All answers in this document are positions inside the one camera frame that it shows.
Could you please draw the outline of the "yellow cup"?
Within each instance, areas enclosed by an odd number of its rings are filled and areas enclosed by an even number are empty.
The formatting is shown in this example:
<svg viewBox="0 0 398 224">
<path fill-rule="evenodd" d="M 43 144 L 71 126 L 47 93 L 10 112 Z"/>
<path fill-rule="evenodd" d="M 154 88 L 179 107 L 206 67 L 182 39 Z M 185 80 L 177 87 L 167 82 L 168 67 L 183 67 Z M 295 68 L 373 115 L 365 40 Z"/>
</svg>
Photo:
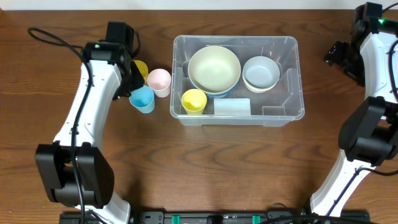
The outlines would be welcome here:
<svg viewBox="0 0 398 224">
<path fill-rule="evenodd" d="M 149 69 L 148 69 L 146 63 L 141 60 L 135 60 L 134 63 L 136 64 L 142 77 L 144 78 L 144 84 L 146 85 L 147 84 L 147 76 L 149 74 Z"/>
<path fill-rule="evenodd" d="M 207 97 L 199 89 L 187 90 L 182 96 L 182 106 L 189 115 L 203 114 L 206 104 Z"/>
</svg>

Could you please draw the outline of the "light blue cup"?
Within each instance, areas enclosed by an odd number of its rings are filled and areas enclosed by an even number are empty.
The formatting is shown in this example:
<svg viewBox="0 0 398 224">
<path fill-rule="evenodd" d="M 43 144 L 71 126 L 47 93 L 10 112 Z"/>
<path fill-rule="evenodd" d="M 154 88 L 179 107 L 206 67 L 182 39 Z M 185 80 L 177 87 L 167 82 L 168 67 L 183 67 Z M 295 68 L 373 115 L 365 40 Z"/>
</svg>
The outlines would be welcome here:
<svg viewBox="0 0 398 224">
<path fill-rule="evenodd" d="M 151 113 L 155 108 L 154 92 L 146 85 L 132 91 L 129 101 L 137 110 L 144 114 Z"/>
</svg>

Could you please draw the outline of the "yellow cup front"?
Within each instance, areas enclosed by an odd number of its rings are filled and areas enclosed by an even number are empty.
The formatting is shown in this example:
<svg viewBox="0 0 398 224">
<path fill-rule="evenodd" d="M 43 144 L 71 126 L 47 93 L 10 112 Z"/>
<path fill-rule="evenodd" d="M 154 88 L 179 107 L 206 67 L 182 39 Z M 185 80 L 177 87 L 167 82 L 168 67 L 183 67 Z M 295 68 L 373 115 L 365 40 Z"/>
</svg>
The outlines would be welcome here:
<svg viewBox="0 0 398 224">
<path fill-rule="evenodd" d="M 182 106 L 189 115 L 203 114 L 206 104 L 207 97 L 199 89 L 187 90 L 182 96 Z"/>
</svg>

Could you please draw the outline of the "large cream bowl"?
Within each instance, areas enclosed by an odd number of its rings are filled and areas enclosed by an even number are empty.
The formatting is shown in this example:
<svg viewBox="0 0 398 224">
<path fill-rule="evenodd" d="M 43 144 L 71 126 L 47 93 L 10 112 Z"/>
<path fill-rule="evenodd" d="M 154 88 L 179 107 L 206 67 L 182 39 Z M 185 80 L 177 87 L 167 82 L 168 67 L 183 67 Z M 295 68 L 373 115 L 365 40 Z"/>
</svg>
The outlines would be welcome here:
<svg viewBox="0 0 398 224">
<path fill-rule="evenodd" d="M 222 46 L 198 50 L 188 64 L 188 77 L 197 89 L 208 93 L 228 91 L 241 76 L 241 64 L 234 52 Z"/>
</svg>

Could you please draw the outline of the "small grey bowl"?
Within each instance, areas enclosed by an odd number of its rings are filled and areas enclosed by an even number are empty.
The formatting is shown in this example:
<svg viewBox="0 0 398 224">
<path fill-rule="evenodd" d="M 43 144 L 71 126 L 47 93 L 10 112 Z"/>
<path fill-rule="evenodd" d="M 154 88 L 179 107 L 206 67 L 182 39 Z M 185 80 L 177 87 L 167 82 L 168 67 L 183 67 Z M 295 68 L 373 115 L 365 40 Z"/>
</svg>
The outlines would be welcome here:
<svg viewBox="0 0 398 224">
<path fill-rule="evenodd" d="M 254 87 L 267 88 L 279 81 L 280 70 L 271 58 L 256 56 L 244 64 L 243 77 Z"/>
</svg>

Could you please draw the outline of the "small white bowl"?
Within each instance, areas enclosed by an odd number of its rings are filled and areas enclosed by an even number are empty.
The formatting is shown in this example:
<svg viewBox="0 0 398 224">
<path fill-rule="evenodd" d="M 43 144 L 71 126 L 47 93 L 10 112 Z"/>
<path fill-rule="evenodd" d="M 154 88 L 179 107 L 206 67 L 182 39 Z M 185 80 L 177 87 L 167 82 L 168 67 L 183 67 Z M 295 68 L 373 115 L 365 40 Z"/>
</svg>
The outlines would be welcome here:
<svg viewBox="0 0 398 224">
<path fill-rule="evenodd" d="M 269 87 L 269 88 L 257 88 L 257 87 L 254 87 L 254 86 L 252 86 L 251 84 L 249 84 L 249 83 L 244 83 L 245 84 L 245 86 L 250 90 L 250 91 L 252 91 L 252 92 L 254 92 L 254 93 L 264 93 L 264 92 L 266 92 L 266 91 L 268 91 L 268 90 L 270 90 L 270 89 L 272 89 L 274 86 L 272 85 L 271 87 Z"/>
</svg>

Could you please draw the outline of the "small yellow bowl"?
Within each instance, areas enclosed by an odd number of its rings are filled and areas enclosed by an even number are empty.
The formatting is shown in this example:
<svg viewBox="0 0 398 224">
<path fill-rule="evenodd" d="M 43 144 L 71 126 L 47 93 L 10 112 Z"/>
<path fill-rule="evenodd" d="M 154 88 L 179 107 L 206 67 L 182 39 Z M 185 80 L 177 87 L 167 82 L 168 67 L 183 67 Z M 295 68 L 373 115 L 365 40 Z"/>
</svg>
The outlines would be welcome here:
<svg viewBox="0 0 398 224">
<path fill-rule="evenodd" d="M 267 87 L 267 88 L 257 88 L 257 87 L 252 86 L 244 77 L 243 77 L 243 82 L 244 82 L 245 86 L 250 91 L 252 91 L 254 93 L 264 93 L 264 92 L 266 92 L 266 91 L 268 91 L 268 90 L 270 90 L 270 89 L 272 89 L 272 88 L 274 88 L 276 86 L 276 84 L 274 84 L 274 85 L 271 85 L 270 87 Z"/>
</svg>

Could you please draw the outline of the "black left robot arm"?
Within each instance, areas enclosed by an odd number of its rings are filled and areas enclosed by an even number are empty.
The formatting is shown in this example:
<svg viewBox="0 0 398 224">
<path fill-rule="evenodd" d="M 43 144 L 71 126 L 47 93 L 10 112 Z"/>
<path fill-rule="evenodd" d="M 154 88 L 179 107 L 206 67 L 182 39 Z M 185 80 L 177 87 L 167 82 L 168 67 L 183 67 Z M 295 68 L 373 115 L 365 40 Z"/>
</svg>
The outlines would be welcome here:
<svg viewBox="0 0 398 224">
<path fill-rule="evenodd" d="M 131 41 L 89 42 L 79 54 L 80 81 L 68 116 L 51 144 L 39 144 L 35 161 L 51 202 L 79 209 L 77 223 L 129 223 L 131 205 L 114 191 L 114 172 L 101 152 L 112 101 L 129 97 L 144 79 Z"/>
</svg>

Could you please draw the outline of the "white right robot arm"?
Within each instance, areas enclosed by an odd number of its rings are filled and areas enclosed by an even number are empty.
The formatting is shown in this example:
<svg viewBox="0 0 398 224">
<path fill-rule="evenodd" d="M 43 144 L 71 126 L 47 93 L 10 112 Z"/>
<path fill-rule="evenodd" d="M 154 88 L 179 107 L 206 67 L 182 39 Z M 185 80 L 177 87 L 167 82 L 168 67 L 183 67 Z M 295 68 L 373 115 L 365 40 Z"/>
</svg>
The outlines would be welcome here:
<svg viewBox="0 0 398 224">
<path fill-rule="evenodd" d="M 319 216 L 340 217 L 361 181 L 397 155 L 397 22 L 370 17 L 369 28 L 359 47 L 366 98 L 343 123 L 338 159 L 310 197 L 310 211 Z"/>
</svg>

